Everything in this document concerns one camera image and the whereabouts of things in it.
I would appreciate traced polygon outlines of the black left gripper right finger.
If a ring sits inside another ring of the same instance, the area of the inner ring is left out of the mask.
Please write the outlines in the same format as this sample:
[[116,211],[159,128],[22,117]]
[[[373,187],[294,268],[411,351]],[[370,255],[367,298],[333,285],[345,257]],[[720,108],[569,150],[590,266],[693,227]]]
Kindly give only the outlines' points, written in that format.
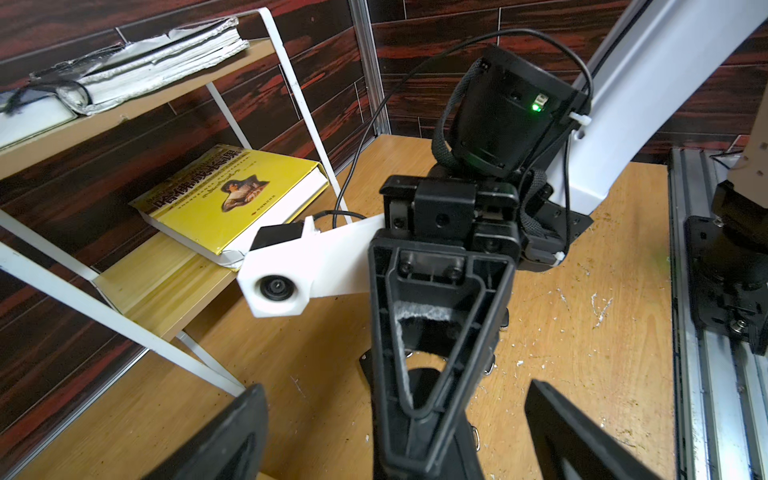
[[544,479],[656,479],[551,384],[532,380],[525,414]]

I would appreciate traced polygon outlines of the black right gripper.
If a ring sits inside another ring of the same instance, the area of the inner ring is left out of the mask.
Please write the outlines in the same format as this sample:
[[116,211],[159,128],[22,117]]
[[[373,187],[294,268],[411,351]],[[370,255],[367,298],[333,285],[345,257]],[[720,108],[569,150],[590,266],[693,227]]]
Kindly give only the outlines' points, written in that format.
[[368,250],[376,476],[479,479],[466,409],[494,366],[518,268],[543,272],[593,219],[505,182],[393,175]]

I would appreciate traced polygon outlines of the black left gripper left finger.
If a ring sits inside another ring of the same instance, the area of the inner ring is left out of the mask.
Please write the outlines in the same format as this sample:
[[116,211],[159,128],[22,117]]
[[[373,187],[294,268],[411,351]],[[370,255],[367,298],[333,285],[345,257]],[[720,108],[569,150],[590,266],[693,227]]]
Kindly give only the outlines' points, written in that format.
[[147,479],[255,479],[268,433],[260,384],[248,387],[161,464]]

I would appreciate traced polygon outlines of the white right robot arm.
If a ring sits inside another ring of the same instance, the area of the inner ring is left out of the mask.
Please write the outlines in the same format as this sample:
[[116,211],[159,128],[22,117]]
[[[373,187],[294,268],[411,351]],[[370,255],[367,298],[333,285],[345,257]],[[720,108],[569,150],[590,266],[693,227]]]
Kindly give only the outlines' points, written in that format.
[[[525,157],[528,166],[559,158],[585,167],[577,194],[565,192],[567,210],[595,208],[634,152],[767,18],[763,1],[651,1],[612,33],[584,83],[557,93],[540,68],[502,56],[537,98],[521,104],[521,119],[506,121],[483,95],[483,131],[506,126],[523,140],[543,140]],[[533,381],[526,397],[532,440],[547,479],[648,479],[632,457],[550,384]]]

